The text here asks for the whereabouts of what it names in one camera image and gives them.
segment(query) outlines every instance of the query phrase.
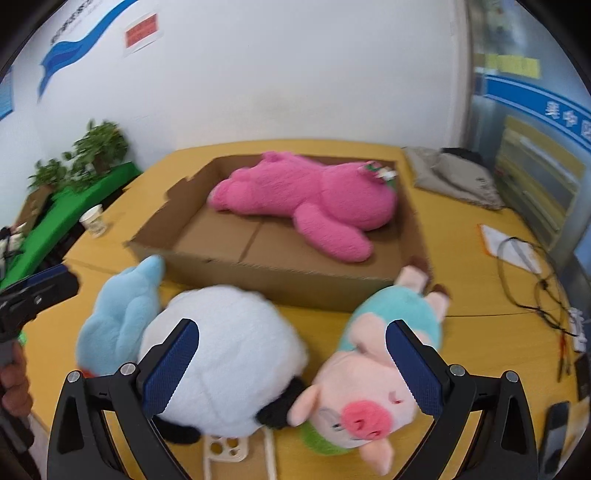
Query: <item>yellow sign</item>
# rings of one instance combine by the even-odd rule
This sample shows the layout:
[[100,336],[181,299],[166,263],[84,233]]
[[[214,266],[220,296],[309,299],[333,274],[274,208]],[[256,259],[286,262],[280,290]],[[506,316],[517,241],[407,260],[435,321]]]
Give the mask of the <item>yellow sign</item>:
[[491,70],[499,70],[504,73],[512,73],[522,77],[539,79],[541,77],[540,61],[518,55],[497,55],[487,53],[485,67]]

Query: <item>pig snout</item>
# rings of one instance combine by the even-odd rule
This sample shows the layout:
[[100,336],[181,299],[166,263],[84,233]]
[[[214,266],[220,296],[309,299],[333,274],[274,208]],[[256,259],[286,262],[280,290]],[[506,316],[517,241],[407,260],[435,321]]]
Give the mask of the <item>pig snout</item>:
[[360,400],[345,405],[341,422],[352,436],[361,440],[386,438],[393,424],[390,412],[371,400]]

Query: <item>pig ear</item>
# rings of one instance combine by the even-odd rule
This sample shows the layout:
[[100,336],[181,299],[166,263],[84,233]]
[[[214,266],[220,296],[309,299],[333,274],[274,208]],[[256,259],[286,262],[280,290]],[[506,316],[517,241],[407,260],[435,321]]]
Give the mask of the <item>pig ear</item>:
[[310,418],[319,395],[320,387],[318,385],[311,385],[304,390],[287,414],[287,421],[291,426],[297,427]]
[[378,475],[387,475],[392,468],[394,449],[387,438],[362,445],[359,447],[359,454]]

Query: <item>red sign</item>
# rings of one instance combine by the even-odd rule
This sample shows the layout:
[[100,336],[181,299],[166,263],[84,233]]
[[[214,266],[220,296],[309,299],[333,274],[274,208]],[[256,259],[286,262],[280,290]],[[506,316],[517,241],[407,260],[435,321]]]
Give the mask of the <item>red sign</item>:
[[137,25],[131,27],[125,32],[125,44],[127,48],[132,47],[140,40],[150,36],[158,31],[158,14],[142,20]]

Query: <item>white plush sheep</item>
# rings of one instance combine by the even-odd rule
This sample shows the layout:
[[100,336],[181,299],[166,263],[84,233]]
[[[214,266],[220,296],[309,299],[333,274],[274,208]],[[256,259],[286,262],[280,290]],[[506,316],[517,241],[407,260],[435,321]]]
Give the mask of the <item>white plush sheep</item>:
[[273,304],[232,286],[183,292],[146,328],[138,360],[184,318],[197,323],[199,348],[155,419],[163,437],[192,443],[200,434],[247,437],[263,424],[287,426],[307,352]]

